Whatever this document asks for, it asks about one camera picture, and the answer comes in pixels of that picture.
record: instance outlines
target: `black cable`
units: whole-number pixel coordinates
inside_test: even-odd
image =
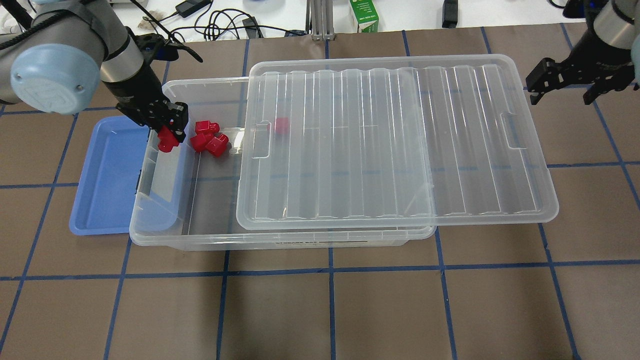
[[[162,19],[160,19],[158,21],[165,21],[166,19],[172,18],[172,17],[174,17],[174,16],[176,16],[178,14],[179,14],[179,12],[175,12],[175,13],[169,15],[169,16],[163,17]]]
[[[233,28],[220,28],[222,30],[235,30],[235,29],[247,29],[247,28],[255,28],[255,27],[259,27],[259,28],[266,28],[266,29],[274,29],[274,30],[279,30],[279,31],[284,31],[285,33],[291,33],[291,30],[287,30],[287,29],[283,29],[283,28],[277,28],[275,26],[268,26],[268,25],[251,25],[251,26],[235,26]],[[206,29],[208,28],[208,26],[181,26],[179,28],[175,28],[172,30],[172,32],[176,33],[179,30],[184,30],[184,29]]]
[[[198,22],[209,11],[209,8],[211,7],[211,5],[212,5],[212,3],[209,4],[209,7],[207,8],[206,11],[204,11],[204,13],[202,13],[202,14],[200,14],[200,16],[198,16],[198,18],[196,19],[195,23],[192,26],[181,26],[181,27],[178,27],[178,28],[175,28],[175,29],[171,30],[171,33],[172,34],[178,34],[178,35],[180,35],[180,37],[182,37],[184,39],[184,36],[181,33],[179,33],[179,31],[180,30],[184,30],[184,29],[193,29],[197,33],[203,35],[204,40],[217,40],[220,36],[222,36],[227,31],[235,31],[236,32],[235,33],[236,38],[240,39],[240,34],[238,33],[238,29],[246,29],[246,28],[257,28],[258,32],[260,34],[262,34],[262,32],[260,31],[260,28],[275,29],[275,30],[283,31],[285,34],[291,34],[291,32],[289,30],[282,29],[282,28],[277,28],[275,26],[267,26],[267,25],[235,26],[235,20],[238,17],[240,17],[242,15],[245,15],[245,16],[251,18],[252,16],[249,13],[246,13],[246,12],[244,12],[242,10],[233,9],[233,8],[227,8],[227,9],[213,11],[211,14],[209,14],[209,23],[208,23],[208,25],[199,26]],[[227,14],[226,12],[238,12],[240,14],[236,15],[233,18],[231,18],[231,16],[229,14]],[[224,15],[230,20],[229,25],[227,25],[225,28],[221,28],[216,24],[216,22],[218,20],[218,17],[220,15]]]
[[[160,23],[150,12],[148,12],[144,6],[140,5],[140,3],[137,0],[129,0],[129,1],[132,2],[133,5],[136,5],[136,7],[140,9],[143,13],[145,13],[146,16],[152,19],[167,34],[167,36],[169,37],[169,40],[173,40],[174,42],[182,45],[182,48],[191,56],[193,56],[193,58],[198,62],[202,63],[204,61],[202,57],[200,57],[200,55],[198,55],[198,53],[195,52],[195,50],[188,47],[187,45],[184,45],[180,40],[178,40],[175,37],[175,35],[171,33],[171,31],[169,31],[164,25],[162,25],[162,23]]]
[[[92,1],[95,0],[80,0],[81,4],[88,4]],[[52,15],[49,18],[46,18],[45,20],[39,22],[38,24],[35,24],[34,26],[31,26],[29,29],[27,29],[25,32],[17,35],[16,37],[13,37],[5,42],[3,42],[2,44],[0,44],[0,50],[4,50],[8,47],[14,46],[16,44],[19,44],[21,41],[27,39],[28,37],[30,37],[31,35],[37,33],[38,31],[41,31],[43,29],[48,28],[49,26],[55,24],[56,22],[64,19],[65,17],[69,17],[72,16],[74,13],[70,12],[70,11],[60,11],[58,13],[55,13],[54,15]]]
[[[162,19],[159,19],[158,21],[159,21],[159,22],[161,22],[161,21],[165,21],[166,19],[169,19],[169,18],[174,17],[174,16],[176,16],[176,15],[178,15],[178,12],[175,12],[175,13],[173,13],[173,14],[169,15],[169,16],[163,17]],[[156,32],[156,34],[158,34],[158,30],[156,29],[156,26],[154,25],[154,21],[153,21],[153,20],[149,19],[149,18],[148,18],[148,17],[146,17],[146,16],[143,16],[143,17],[142,17],[142,20],[144,20],[144,21],[148,22],[148,23],[149,23],[149,25],[151,25],[151,27],[154,29],[154,31]]]
[[[553,6],[554,8],[558,8],[558,9],[564,9],[564,6],[558,5],[556,3],[554,3],[554,0],[547,0],[549,2],[549,4],[551,4],[551,6]]]

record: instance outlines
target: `wire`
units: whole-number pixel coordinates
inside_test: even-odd
[[[253,18],[249,13],[246,13],[242,10],[238,10],[238,9],[233,9],[233,8],[227,8],[227,9],[222,9],[222,10],[215,10],[213,12],[211,12],[209,14],[209,23],[206,26],[202,26],[199,25],[200,20],[202,19],[202,17],[207,14],[210,10],[212,3],[209,4],[209,7],[207,8],[206,11],[204,11],[204,13],[201,13],[198,18],[196,19],[195,23],[192,26],[181,26],[179,28],[175,28],[173,30],[171,30],[171,33],[173,35],[179,35],[183,40],[184,40],[184,36],[179,32],[180,30],[185,30],[185,29],[193,29],[195,30],[197,33],[201,34],[204,38],[204,40],[217,40],[219,39],[222,35],[224,35],[226,32],[228,31],[233,31],[235,38],[236,39],[240,39],[240,34],[238,32],[239,29],[257,29],[258,33],[262,35],[262,31],[260,30],[261,28],[267,28],[267,29],[275,29],[275,30],[279,30],[279,31],[283,31],[285,34],[294,34],[292,33],[290,30],[286,30],[286,29],[282,29],[282,28],[277,28],[275,26],[267,26],[267,25],[250,25],[250,26],[236,26],[236,19],[240,16],[246,16],[248,18]],[[231,17],[228,12],[237,12],[239,14],[235,15],[234,17]],[[220,27],[218,25],[218,19],[220,16],[226,17],[229,20],[229,24],[227,24],[227,26],[225,27]]]
[[[140,3],[137,0],[129,0],[130,2],[133,3],[133,5],[136,5],[136,7],[138,9],[140,9],[143,13],[145,13],[146,16],[148,16],[150,19],[152,19],[169,37],[169,41],[173,40],[174,42],[178,43],[179,45],[182,46],[182,48],[189,53],[191,56],[193,56],[193,58],[202,63],[204,60],[202,59],[202,57],[200,55],[198,55],[198,53],[195,52],[195,50],[193,50],[192,48],[188,47],[187,45],[184,45],[180,40],[178,40],[178,38],[175,37],[175,35],[173,35],[171,33],[171,31],[169,31],[164,25],[162,25],[162,23],[160,23],[150,12],[147,11],[147,9],[145,9],[144,6],[140,5]]]
[[[176,15],[178,15],[178,12],[175,12],[175,13],[169,15],[169,16],[163,17],[162,19],[159,19],[158,22],[165,21],[166,19],[169,19],[169,18],[174,17]],[[156,29],[156,25],[154,25],[154,21],[152,19],[149,19],[148,17],[143,16],[142,20],[147,21],[149,23],[149,25],[151,25],[151,27],[154,29],[156,34],[158,34],[158,30]]]
[[[564,9],[564,6],[562,5],[558,5],[556,3],[554,3],[554,0],[547,0],[549,2],[549,4],[551,4],[551,6],[553,6],[554,8],[558,8],[558,9]]]
[[[287,29],[283,29],[283,28],[277,28],[275,26],[268,26],[268,25],[249,25],[249,26],[234,26],[233,28],[218,28],[220,30],[236,30],[236,29],[248,29],[248,28],[266,28],[266,29],[274,29],[274,30],[279,30],[279,31],[284,31],[284,33],[291,33],[291,30],[287,30]],[[181,26],[179,28],[175,28],[172,30],[172,32],[174,33],[178,33],[179,30],[184,30],[184,29],[208,29],[209,26]]]

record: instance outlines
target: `clear plastic storage bin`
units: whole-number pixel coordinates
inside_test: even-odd
[[[171,81],[230,138],[221,158],[151,136],[130,234],[185,250],[401,245],[442,224],[544,222],[558,203],[513,61],[275,61]]]

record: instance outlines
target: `blue plastic tray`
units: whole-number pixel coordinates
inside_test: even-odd
[[[129,232],[148,128],[108,117],[93,129],[69,229],[76,235]]]

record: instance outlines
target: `red block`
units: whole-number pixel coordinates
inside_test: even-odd
[[[196,134],[202,133],[219,133],[220,125],[217,122],[198,121],[196,122]]]
[[[178,139],[175,138],[171,130],[166,126],[163,126],[162,129],[160,129],[158,139],[160,139],[160,142],[158,143],[158,150],[162,152],[171,152],[174,147],[180,145]]]
[[[274,131],[278,135],[285,135],[289,133],[289,118],[277,117],[276,124],[273,126]]]
[[[219,158],[222,154],[227,151],[227,144],[229,143],[229,137],[224,134],[220,134],[215,136],[211,141],[205,146],[205,148],[215,157]]]
[[[200,133],[189,139],[196,152],[205,151],[205,146],[213,139],[212,133]]]

